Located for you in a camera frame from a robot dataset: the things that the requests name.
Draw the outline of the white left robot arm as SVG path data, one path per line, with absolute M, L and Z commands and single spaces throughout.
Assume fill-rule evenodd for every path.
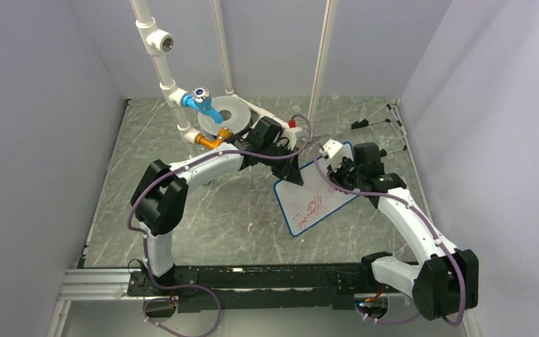
M 131 197 L 127 227 L 143 236 L 142 268 L 153 293 L 168 293 L 175 284 L 173 231 L 182 221 L 189 193 L 257 164 L 270 167 L 279 179 L 302 185 L 298 156 L 309 145 L 312 131 L 307 131 L 304 143 L 298 131 L 261 117 L 238 133 L 222 127 L 215 140 L 196 135 L 196 144 L 207 148 L 204 154 L 172 164 L 156 160 L 147 167 Z

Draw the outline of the blue framed whiteboard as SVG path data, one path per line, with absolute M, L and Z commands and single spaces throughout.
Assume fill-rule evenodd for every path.
M 321 177 L 322 173 L 327 173 L 328 162 L 322 157 L 318 157 L 317 161 L 319 168 L 310 161 L 300 169 L 302 185 L 285 180 L 278 180 L 273 185 L 282 216 L 293 237 L 310 230 L 357 198 L 329 185 Z

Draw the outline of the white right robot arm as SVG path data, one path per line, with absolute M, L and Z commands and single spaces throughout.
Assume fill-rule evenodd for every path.
M 336 191 L 367 198 L 395 226 L 416 262 L 405 263 L 392 253 L 361 259 L 359 283 L 367 291 L 390 286 L 408 296 L 418 314 L 458 326 L 467 310 L 478 304 L 479 259 L 447 239 L 416 204 L 401 177 L 386 173 L 384 151 L 375 143 L 348 147 L 329 140 L 317 148 L 326 160 L 321 177 Z

